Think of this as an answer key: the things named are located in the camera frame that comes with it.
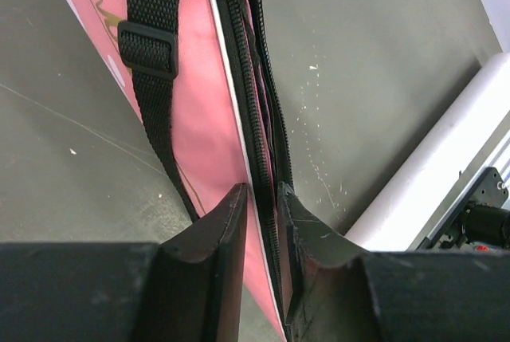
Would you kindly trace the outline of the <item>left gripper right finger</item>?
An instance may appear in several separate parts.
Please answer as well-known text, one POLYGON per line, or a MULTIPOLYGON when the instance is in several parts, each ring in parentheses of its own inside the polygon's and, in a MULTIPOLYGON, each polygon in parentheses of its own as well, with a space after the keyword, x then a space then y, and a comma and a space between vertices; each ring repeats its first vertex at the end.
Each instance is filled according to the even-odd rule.
POLYGON ((291 341, 506 341, 505 252, 369 252, 277 188, 291 341))

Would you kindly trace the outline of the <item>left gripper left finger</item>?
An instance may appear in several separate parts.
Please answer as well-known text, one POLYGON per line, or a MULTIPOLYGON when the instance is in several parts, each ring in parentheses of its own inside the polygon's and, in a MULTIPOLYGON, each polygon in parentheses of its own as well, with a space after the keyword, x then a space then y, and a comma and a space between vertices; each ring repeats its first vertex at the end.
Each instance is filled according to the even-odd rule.
POLYGON ((247 204, 237 184, 161 244, 2 244, 2 340, 237 340, 247 204))

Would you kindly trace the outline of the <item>white shuttlecock tube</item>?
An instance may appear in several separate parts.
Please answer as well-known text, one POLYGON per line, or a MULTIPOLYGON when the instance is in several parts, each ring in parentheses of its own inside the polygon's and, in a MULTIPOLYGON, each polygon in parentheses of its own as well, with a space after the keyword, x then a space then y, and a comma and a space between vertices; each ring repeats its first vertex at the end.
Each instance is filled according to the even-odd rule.
POLYGON ((403 251, 434 233, 486 167, 509 179, 509 55, 468 83, 347 232, 366 250, 403 251))

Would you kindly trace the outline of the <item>pink SPORT racket bag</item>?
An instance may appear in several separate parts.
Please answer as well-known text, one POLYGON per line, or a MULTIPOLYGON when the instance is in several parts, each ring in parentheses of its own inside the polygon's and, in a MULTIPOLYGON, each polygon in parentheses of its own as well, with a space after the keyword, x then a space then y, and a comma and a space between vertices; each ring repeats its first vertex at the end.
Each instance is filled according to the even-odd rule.
POLYGON ((66 0, 197 222, 248 191, 244 282, 282 340, 276 189, 292 173, 261 0, 66 0))

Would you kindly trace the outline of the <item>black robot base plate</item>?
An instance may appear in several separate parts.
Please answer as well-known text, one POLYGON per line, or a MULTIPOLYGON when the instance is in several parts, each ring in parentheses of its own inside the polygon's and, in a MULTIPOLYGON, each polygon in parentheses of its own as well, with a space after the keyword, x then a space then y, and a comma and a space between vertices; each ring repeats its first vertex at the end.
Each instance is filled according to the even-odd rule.
POLYGON ((495 167, 487 167, 458 205, 430 236, 421 250, 509 249, 508 188, 495 167))

